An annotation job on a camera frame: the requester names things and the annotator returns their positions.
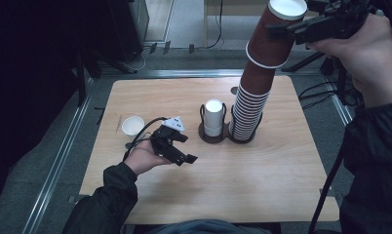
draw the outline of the person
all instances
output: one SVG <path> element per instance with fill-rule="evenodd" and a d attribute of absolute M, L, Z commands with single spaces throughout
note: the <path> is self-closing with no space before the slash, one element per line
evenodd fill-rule
<path fill-rule="evenodd" d="M 353 75 L 354 86 L 365 101 L 364 108 L 357 109 L 355 118 L 346 126 L 338 152 L 344 156 L 344 166 L 354 175 L 349 194 L 340 207 L 342 233 L 392 233 L 392 30 L 389 19 L 369 15 L 362 28 L 349 39 L 327 39 L 308 47 L 339 58 Z M 165 164 L 170 162 L 154 155 L 148 140 L 141 142 L 125 162 L 104 171 L 104 187 L 77 204 L 63 233 L 119 233 L 137 202 L 137 176 Z M 180 229 L 175 233 L 192 232 Z"/>

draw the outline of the black sleeve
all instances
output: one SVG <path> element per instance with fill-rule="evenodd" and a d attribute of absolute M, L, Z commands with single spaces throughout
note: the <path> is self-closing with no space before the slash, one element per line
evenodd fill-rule
<path fill-rule="evenodd" d="M 356 111 L 339 151 L 353 175 L 342 232 L 392 234 L 392 104 Z"/>
<path fill-rule="evenodd" d="M 136 180 L 124 163 L 104 170 L 104 186 L 77 203 L 62 233 L 120 233 L 137 202 Z"/>

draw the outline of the hand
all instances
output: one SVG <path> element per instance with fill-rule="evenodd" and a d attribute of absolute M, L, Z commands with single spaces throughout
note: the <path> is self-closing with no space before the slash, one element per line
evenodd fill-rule
<path fill-rule="evenodd" d="M 150 140 L 143 140 L 130 153 L 124 161 L 136 175 L 150 171 L 152 168 L 160 165 L 171 164 L 168 159 L 154 154 Z"/>
<path fill-rule="evenodd" d="M 339 58 L 353 75 L 366 107 L 392 102 L 392 29 L 387 17 L 369 14 L 349 39 L 327 39 L 307 45 Z"/>

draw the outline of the person's left hand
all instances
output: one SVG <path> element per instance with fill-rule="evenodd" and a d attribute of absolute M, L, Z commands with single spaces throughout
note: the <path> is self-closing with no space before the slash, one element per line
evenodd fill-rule
<path fill-rule="evenodd" d="M 150 171 L 160 165 L 168 165 L 172 162 L 165 157 L 154 154 L 150 140 L 143 140 L 130 153 L 124 161 L 136 175 Z"/>

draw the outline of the table top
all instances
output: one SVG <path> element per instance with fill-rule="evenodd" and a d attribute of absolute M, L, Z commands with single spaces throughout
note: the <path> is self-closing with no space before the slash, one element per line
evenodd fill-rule
<path fill-rule="evenodd" d="M 126 223 L 163 224 L 196 218 L 229 222 L 309 221 L 326 173 L 290 77 L 275 77 L 255 138 L 217 144 L 198 135 L 200 106 L 210 98 L 230 107 L 240 77 L 127 80 L 114 83 L 80 194 L 102 186 L 102 172 L 121 162 L 129 138 L 121 124 L 138 115 L 146 123 L 180 116 L 189 137 L 174 142 L 192 165 L 160 166 L 139 175 L 138 202 Z M 148 130 L 153 132 L 160 122 Z M 328 197 L 319 220 L 338 220 L 338 205 Z"/>

